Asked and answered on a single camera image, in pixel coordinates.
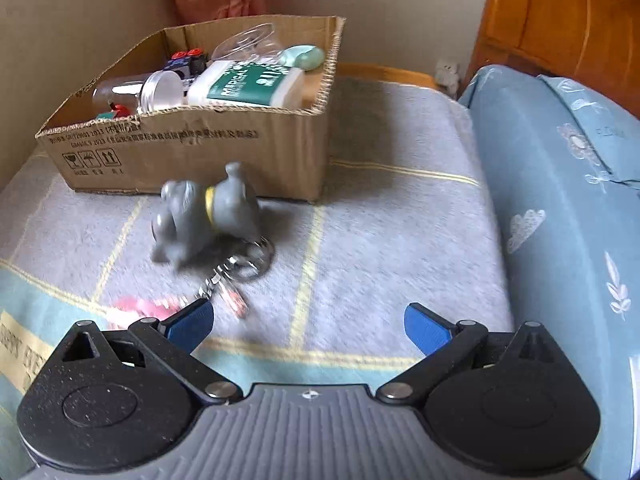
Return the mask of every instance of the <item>blue gripper pad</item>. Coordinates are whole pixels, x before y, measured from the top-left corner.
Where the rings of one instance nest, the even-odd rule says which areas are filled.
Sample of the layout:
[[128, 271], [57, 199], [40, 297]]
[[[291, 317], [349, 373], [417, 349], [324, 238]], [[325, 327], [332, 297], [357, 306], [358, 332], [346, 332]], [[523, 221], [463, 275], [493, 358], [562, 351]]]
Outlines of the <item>blue gripper pad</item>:
[[213, 306], [210, 301], [197, 300], [163, 323], [165, 337], [190, 354], [213, 328]]
[[404, 333], [426, 356], [433, 354], [451, 341], [453, 325], [447, 324], [449, 327], [431, 319], [413, 303], [404, 311]]

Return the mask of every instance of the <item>clear plastic container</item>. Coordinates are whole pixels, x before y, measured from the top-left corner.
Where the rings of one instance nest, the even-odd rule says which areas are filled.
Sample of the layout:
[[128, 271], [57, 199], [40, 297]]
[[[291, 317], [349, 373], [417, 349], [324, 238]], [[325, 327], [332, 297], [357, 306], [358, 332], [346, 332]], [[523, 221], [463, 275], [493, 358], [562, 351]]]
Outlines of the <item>clear plastic container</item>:
[[273, 23], [249, 28], [220, 43], [212, 61], [252, 61], [276, 64], [282, 54]]
[[110, 111], [110, 103], [123, 105], [132, 113], [166, 110], [184, 104], [184, 88], [177, 73], [163, 70], [107, 79], [94, 89], [94, 113]]

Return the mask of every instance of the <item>wooden headboard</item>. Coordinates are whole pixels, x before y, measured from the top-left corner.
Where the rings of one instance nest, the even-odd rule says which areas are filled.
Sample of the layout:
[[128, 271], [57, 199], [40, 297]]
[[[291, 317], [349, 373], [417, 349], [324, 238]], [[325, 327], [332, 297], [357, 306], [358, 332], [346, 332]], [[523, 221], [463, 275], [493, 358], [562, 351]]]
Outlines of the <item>wooden headboard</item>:
[[566, 76], [640, 116], [640, 0], [486, 0], [465, 86], [482, 66]]

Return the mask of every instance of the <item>key ring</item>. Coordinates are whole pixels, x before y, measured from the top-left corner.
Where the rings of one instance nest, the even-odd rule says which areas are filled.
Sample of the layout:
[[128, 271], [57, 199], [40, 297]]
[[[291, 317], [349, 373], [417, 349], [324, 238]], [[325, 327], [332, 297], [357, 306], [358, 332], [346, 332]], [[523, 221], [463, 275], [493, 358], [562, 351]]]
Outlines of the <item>key ring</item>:
[[235, 282], [250, 282], [269, 270], [273, 253], [273, 244], [266, 238], [260, 238], [258, 242], [244, 242], [238, 252], [223, 260], [217, 270]]

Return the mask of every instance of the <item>white plug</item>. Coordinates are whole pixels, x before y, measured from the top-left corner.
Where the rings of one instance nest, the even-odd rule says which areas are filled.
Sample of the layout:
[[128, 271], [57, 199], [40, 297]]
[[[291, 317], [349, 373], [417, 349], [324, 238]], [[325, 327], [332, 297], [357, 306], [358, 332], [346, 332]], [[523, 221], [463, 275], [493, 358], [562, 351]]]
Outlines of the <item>white plug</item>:
[[459, 82], [458, 64], [439, 59], [436, 63], [436, 83], [445, 88], [449, 97], [456, 98]]

